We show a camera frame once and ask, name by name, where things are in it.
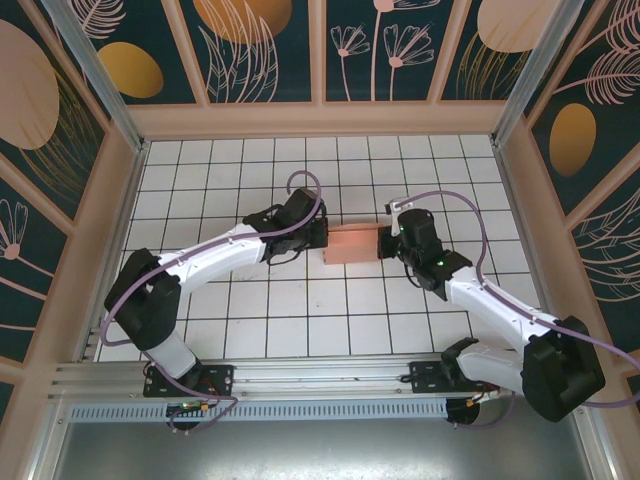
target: flower illustration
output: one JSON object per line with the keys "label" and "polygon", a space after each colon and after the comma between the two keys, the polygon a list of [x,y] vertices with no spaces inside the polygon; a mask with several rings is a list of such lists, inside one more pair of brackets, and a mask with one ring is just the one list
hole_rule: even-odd
{"label": "flower illustration", "polygon": [[373,6],[378,11],[376,25],[373,30],[373,54],[371,55],[371,101],[376,101],[376,57],[378,52],[378,32],[383,13],[394,10],[419,10],[438,5],[440,0],[373,0]]}
{"label": "flower illustration", "polygon": [[409,0],[373,0],[376,10],[382,13],[392,12],[394,10],[418,10],[420,8],[433,7],[440,3],[440,0],[422,0],[412,2]]}
{"label": "flower illustration", "polygon": [[6,199],[0,200],[0,258],[15,260],[20,256],[20,243],[27,228],[29,210],[16,202],[14,213]]}
{"label": "flower illustration", "polygon": [[389,65],[391,65],[389,100],[393,100],[393,81],[396,68],[420,65],[433,60],[434,50],[428,48],[431,44],[428,32],[429,25],[422,28],[407,27],[400,36],[398,36],[398,25],[384,29],[384,46],[389,57]]}
{"label": "flower illustration", "polygon": [[[10,261],[18,260],[40,273],[53,277],[53,273],[47,272],[45,269],[34,265],[20,256],[20,244],[24,238],[24,232],[27,229],[28,218],[29,209],[20,202],[16,202],[15,208],[12,212],[9,202],[5,198],[0,200],[0,259]],[[5,285],[36,298],[44,299],[43,295],[2,277],[0,277],[0,283],[4,283]]]}
{"label": "flower illustration", "polygon": [[351,101],[349,94],[349,86],[347,85],[347,72],[344,66],[344,59],[352,55],[360,55],[371,49],[369,42],[366,42],[366,35],[362,31],[362,27],[346,27],[344,32],[342,27],[333,27],[331,29],[331,39],[340,55],[340,64],[342,65],[342,81],[344,83],[344,91],[347,94],[347,101]]}

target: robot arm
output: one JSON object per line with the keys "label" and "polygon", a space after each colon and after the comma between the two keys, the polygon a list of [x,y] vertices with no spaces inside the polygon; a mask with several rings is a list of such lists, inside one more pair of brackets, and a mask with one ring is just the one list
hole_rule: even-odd
{"label": "robot arm", "polygon": [[[274,205],[245,217],[229,232],[187,250],[152,255],[147,249],[134,252],[127,260],[105,300],[111,310],[131,285],[146,273],[183,257],[196,249],[201,253],[178,262],[138,288],[117,312],[115,319],[133,344],[147,352],[172,378],[193,389],[198,384],[202,364],[175,332],[180,297],[225,273],[246,265],[269,263],[277,255],[324,248],[328,222],[324,203],[320,216],[285,234],[260,238],[260,233],[278,232],[296,225],[312,212],[316,195],[299,188],[284,205]],[[253,238],[232,238],[255,234]],[[211,244],[212,248],[202,248]]]}
{"label": "robot arm", "polygon": [[398,257],[421,288],[474,313],[513,347],[502,350],[472,338],[460,340],[442,353],[442,370],[450,383],[475,380],[508,388],[554,422],[604,387],[591,344],[557,334],[526,314],[588,334],[584,323],[540,312],[478,278],[467,258],[442,248],[431,212],[411,207],[390,204],[392,226],[379,231],[378,257]]}

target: gold circle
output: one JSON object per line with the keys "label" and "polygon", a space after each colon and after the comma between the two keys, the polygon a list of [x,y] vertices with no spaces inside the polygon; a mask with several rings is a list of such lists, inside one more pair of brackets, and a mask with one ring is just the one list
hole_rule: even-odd
{"label": "gold circle", "polygon": [[164,79],[160,67],[140,47],[114,42],[102,47],[98,55],[119,92],[130,97],[149,98],[162,90]]}
{"label": "gold circle", "polygon": [[0,138],[33,150],[58,124],[60,94],[47,55],[26,33],[0,20]]}
{"label": "gold circle", "polygon": [[570,103],[556,116],[551,127],[551,165],[563,177],[580,171],[596,142],[596,119],[584,105]]}
{"label": "gold circle", "polygon": [[496,52],[533,49],[561,0],[483,0],[478,11],[480,40]]}
{"label": "gold circle", "polygon": [[[245,2],[253,12],[257,31],[252,27]],[[229,42],[243,44],[265,40],[260,30],[260,18],[272,36],[278,35],[289,23],[292,10],[291,0],[193,0],[193,5],[213,33]]]}

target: wooden block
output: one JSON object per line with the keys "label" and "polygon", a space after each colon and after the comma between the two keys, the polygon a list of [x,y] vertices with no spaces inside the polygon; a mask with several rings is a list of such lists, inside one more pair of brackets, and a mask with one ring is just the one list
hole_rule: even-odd
{"label": "wooden block", "polygon": [[324,263],[375,262],[378,260],[379,223],[357,223],[329,228],[329,244],[324,249]]}

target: white grid tiles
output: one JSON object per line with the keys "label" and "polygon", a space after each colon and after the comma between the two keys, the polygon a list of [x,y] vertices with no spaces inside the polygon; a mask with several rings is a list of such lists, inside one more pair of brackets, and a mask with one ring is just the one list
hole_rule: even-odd
{"label": "white grid tiles", "polygon": [[[539,306],[483,135],[154,142],[120,267],[138,248],[158,254],[189,247],[284,203],[288,176],[304,168],[322,182],[331,225],[388,222],[386,202],[423,191],[468,196],[490,239],[484,272]],[[430,197],[416,206],[434,212],[446,248],[477,260],[480,230],[464,203]],[[474,334],[504,346],[477,318],[413,287],[399,260],[324,265],[320,250],[212,279],[181,300],[178,317],[179,333],[207,360],[437,352]],[[109,333],[123,336],[117,325]],[[129,345],[98,352],[100,361],[139,358]]]}

